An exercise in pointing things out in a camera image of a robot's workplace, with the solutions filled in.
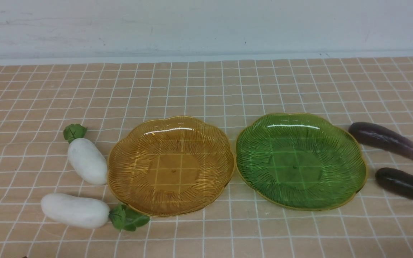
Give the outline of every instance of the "purple eggplant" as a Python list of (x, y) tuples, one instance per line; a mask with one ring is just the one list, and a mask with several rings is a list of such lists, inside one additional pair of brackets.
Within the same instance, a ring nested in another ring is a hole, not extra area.
[(395, 168), (381, 168), (375, 172), (375, 181), (383, 189), (413, 200), (413, 175)]
[(360, 143), (413, 160), (413, 142), (378, 124), (355, 122), (348, 132)]

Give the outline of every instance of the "green glass plate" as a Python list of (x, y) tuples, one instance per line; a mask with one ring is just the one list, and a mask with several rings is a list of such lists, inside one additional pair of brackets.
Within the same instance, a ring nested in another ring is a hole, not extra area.
[(354, 137), (309, 113), (262, 116), (239, 134), (236, 152), (243, 180), (267, 200), (292, 209), (340, 207), (367, 179)]

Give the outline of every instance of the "green leaf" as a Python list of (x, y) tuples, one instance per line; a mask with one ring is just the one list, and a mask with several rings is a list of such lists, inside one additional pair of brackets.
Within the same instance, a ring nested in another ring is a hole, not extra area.
[(80, 124), (70, 124), (63, 130), (63, 137), (68, 143), (71, 143), (74, 139), (84, 138), (86, 132), (87, 127)]
[(125, 205), (121, 204), (109, 212), (109, 219), (117, 230), (125, 227)]
[(133, 225), (133, 224), (127, 224), (127, 225), (125, 225), (125, 227), (123, 227), (123, 230), (135, 232), (136, 231), (136, 226)]
[(116, 229), (132, 232), (151, 220), (149, 216), (140, 214), (125, 204), (121, 204), (110, 211), (109, 218)]

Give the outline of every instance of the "plate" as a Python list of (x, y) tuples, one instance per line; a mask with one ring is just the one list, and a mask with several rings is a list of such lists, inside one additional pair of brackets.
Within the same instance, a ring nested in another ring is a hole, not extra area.
[(175, 116), (143, 123), (115, 145), (108, 158), (108, 186), (142, 214), (171, 217), (215, 201), (234, 167), (223, 131), (190, 116)]
[(309, 113), (262, 116), (239, 134), (236, 154), (239, 174), (251, 188), (298, 210), (346, 204), (368, 174), (354, 137)]

